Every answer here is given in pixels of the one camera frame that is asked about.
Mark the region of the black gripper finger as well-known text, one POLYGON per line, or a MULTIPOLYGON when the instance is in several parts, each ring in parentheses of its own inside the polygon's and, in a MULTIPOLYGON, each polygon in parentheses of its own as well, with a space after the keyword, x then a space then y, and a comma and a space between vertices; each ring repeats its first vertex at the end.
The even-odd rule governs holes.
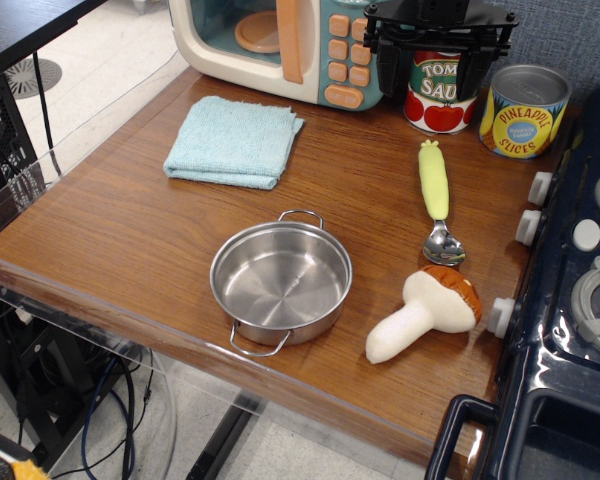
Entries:
POLYGON ((461 54, 457 70, 457 100, 468 100, 477 95, 491 62, 492 54, 489 51, 466 51, 461 54))
POLYGON ((376 51, 377 76, 379 88, 387 97, 394 95, 399 62, 400 49, 389 41, 380 41, 376 51))

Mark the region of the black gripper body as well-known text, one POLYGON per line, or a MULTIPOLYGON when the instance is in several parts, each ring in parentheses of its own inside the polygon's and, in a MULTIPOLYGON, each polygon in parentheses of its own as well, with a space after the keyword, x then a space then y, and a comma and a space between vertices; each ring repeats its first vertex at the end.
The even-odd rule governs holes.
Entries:
POLYGON ((517 15, 484 1, 382 1, 364 9, 364 45, 445 53, 504 55, 517 15))

